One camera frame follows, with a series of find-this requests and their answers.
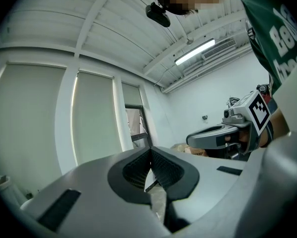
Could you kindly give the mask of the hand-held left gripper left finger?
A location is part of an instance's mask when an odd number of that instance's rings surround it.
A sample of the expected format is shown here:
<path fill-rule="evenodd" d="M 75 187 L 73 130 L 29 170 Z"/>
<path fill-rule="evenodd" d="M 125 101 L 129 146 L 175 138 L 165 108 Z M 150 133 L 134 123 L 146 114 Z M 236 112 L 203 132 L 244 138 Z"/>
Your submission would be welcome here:
<path fill-rule="evenodd" d="M 145 147 L 84 163 L 42 189 L 23 212 L 48 238 L 169 236 L 144 191 L 149 155 Z"/>

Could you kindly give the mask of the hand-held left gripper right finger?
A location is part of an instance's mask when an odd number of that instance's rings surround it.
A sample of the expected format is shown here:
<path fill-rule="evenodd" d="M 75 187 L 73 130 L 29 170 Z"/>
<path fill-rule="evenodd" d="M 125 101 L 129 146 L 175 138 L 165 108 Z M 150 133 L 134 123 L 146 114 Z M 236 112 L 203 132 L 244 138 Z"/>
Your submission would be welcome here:
<path fill-rule="evenodd" d="M 151 166 L 165 190 L 163 222 L 154 234 L 232 234 L 238 214 L 225 202 L 246 168 L 245 161 L 218 159 L 151 148 Z"/>

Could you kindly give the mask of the person's right hand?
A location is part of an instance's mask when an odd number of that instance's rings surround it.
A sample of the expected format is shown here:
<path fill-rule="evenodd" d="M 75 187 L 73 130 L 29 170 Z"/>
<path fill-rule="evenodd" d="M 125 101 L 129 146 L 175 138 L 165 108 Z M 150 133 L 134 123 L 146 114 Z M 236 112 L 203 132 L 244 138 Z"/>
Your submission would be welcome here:
<path fill-rule="evenodd" d="M 249 131 L 243 130 L 239 132 L 240 152 L 242 155 L 245 155 L 249 150 L 249 140 L 250 140 Z"/>

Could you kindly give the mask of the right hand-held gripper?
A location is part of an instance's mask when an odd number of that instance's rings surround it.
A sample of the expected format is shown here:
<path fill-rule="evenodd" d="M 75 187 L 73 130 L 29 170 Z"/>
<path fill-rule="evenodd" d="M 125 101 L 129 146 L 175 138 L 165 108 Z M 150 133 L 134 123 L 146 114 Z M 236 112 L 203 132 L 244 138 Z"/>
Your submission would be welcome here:
<path fill-rule="evenodd" d="M 261 93 L 258 90 L 252 91 L 237 102 L 229 100 L 228 109 L 223 113 L 223 123 L 189 134 L 186 143 L 193 148 L 205 150 L 226 147 L 229 158 L 238 158 L 242 155 L 239 132 L 243 130 L 250 132 L 249 150 L 246 153 L 248 154 L 259 147 L 261 134 L 268 125 L 270 117 L 270 110 Z"/>

